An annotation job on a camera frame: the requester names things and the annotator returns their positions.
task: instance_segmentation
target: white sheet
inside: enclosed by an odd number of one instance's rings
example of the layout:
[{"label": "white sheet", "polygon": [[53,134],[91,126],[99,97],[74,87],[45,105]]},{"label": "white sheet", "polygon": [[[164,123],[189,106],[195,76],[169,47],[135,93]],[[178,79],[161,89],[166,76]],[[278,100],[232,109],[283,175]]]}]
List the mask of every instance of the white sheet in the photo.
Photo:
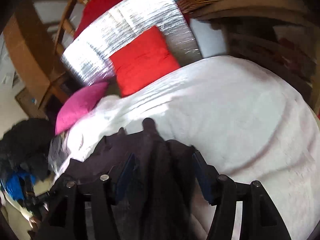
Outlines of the white sheet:
[{"label": "white sheet", "polygon": [[[107,96],[70,130],[65,146],[84,161],[104,135],[142,130],[151,117],[164,139],[200,150],[234,181],[260,180],[292,240],[307,239],[320,219],[320,132],[301,95],[270,71],[233,57],[203,59],[127,97]],[[61,172],[68,166],[64,163]],[[194,217],[206,233],[214,208],[199,188]],[[241,225],[237,205],[234,239]]]}]

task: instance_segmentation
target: pillow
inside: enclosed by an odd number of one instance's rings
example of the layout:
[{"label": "pillow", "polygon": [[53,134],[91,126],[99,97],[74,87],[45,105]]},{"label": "pillow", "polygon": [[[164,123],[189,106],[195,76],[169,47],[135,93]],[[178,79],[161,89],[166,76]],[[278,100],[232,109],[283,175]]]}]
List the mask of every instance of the pillow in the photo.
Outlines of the pillow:
[{"label": "pillow", "polygon": [[102,82],[84,87],[74,93],[60,109],[56,122],[56,135],[70,129],[81,117],[89,113],[107,90]]},{"label": "pillow", "polygon": [[122,97],[180,68],[156,26],[144,31],[110,58]]}]

